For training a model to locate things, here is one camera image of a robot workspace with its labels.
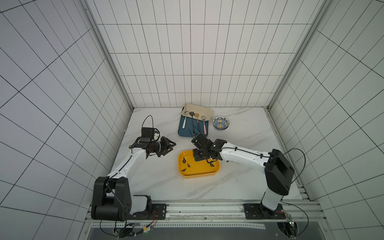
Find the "yellow plastic storage box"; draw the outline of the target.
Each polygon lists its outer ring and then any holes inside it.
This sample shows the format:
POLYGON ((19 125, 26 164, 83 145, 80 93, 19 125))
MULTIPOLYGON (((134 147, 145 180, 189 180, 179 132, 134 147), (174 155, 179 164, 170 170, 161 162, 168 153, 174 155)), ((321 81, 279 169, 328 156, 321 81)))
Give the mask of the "yellow plastic storage box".
POLYGON ((186 179, 215 175, 220 171, 220 162, 216 161, 212 164, 215 167, 211 167, 210 164, 207 163, 207 160, 195 162, 192 150, 183 151, 179 154, 178 157, 179 173, 183 178, 186 179), (183 158, 187 160, 186 164, 183 164, 183 158))

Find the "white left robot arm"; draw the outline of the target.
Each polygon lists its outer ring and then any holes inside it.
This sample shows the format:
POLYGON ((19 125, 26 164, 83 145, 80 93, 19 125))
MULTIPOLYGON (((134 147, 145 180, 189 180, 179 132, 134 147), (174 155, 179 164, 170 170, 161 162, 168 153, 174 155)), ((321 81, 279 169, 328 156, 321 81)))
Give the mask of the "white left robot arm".
POLYGON ((149 140, 139 137, 130 146, 131 152, 107 176, 94 183, 91 217, 93 220, 124 222, 131 219, 149 219, 153 215, 152 199, 148 195, 134 195, 130 180, 141 163, 151 154, 165 156, 176 143, 166 137, 149 140))

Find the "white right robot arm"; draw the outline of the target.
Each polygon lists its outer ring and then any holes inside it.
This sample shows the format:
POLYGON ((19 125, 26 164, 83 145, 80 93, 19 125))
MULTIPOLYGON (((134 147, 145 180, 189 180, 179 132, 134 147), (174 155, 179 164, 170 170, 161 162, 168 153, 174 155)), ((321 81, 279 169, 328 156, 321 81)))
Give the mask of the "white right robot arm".
POLYGON ((211 141, 202 134, 192 139, 195 161, 228 161, 258 170, 266 177, 267 189, 262 198, 262 209, 276 211, 284 196, 290 192, 295 170, 281 151, 260 152, 240 148, 225 140, 211 141))

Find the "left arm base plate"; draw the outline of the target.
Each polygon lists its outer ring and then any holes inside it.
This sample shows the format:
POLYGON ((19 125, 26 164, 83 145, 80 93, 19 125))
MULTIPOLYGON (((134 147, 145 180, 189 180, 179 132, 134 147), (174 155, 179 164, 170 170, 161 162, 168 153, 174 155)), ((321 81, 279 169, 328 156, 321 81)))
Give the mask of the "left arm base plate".
POLYGON ((167 204, 154 204, 149 195, 134 195, 128 220, 164 220, 167 204))

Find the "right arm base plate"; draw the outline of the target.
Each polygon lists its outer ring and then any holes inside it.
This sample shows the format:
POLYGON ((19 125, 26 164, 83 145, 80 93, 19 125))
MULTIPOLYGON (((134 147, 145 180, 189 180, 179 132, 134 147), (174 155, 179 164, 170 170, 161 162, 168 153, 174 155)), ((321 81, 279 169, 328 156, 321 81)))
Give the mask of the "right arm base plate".
POLYGON ((277 209, 272 211, 262 204, 243 204, 247 220, 285 220, 286 214, 283 206, 278 204, 277 209))

